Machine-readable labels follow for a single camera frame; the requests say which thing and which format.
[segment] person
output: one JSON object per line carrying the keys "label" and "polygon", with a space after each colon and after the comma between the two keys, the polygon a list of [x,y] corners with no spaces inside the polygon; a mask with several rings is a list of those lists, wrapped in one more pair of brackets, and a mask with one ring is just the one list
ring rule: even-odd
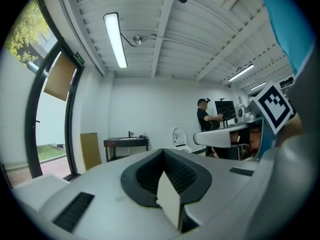
{"label": "person", "polygon": [[[197,104],[198,104],[198,110],[196,114],[197,114],[198,122],[200,125],[200,129],[202,132],[208,130],[208,126],[210,125],[211,122],[223,121],[224,119],[223,114],[219,114],[217,116],[208,115],[207,113],[208,102],[204,98],[199,99]],[[207,146],[205,151],[205,156],[210,157],[212,153],[215,158],[219,158],[215,150],[212,147]]]}
{"label": "person", "polygon": [[[315,49],[316,34],[294,0],[263,1],[275,38],[290,61],[293,74],[298,78]],[[303,126],[299,115],[296,114],[279,131],[275,146],[279,147],[288,138],[302,133]],[[256,139],[256,135],[252,136],[250,133],[250,140]],[[238,138],[237,133],[231,133],[230,138],[231,141],[235,141]]]}

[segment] blue sleeve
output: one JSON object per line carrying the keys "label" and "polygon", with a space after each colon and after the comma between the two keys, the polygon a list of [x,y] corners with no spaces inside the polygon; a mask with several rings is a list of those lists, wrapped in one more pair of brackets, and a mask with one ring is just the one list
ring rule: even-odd
{"label": "blue sleeve", "polygon": [[264,0],[264,4],[275,38],[296,75],[313,50],[316,34],[294,0]]}

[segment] black table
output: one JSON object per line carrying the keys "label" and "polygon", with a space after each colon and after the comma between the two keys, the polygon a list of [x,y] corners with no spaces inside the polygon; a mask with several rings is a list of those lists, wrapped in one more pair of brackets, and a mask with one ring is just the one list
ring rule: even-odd
{"label": "black table", "polygon": [[[129,139],[125,137],[119,138],[109,138],[103,141],[103,145],[105,148],[105,157],[107,162],[114,161],[116,159],[125,158],[125,156],[116,156],[116,148],[130,148],[130,147],[145,147],[145,150],[149,150],[149,138],[146,136],[145,138],[136,137],[135,139]],[[113,156],[109,158],[108,148],[113,149]]]}

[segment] green exit sign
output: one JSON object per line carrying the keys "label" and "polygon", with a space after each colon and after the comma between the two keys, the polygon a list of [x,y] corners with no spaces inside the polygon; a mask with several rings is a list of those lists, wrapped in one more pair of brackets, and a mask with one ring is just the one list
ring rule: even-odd
{"label": "green exit sign", "polygon": [[74,55],[74,57],[82,66],[85,64],[85,60],[80,56],[78,52]]}

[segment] wooden panel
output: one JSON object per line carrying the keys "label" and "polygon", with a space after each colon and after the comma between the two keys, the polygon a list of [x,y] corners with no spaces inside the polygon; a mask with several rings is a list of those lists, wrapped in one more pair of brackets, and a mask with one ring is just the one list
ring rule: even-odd
{"label": "wooden panel", "polygon": [[84,167],[89,170],[95,166],[101,165],[101,157],[98,146],[97,133],[80,134],[81,148]]}
{"label": "wooden panel", "polygon": [[66,101],[70,88],[71,79],[75,73],[76,65],[63,53],[49,73],[44,92],[60,100]]}

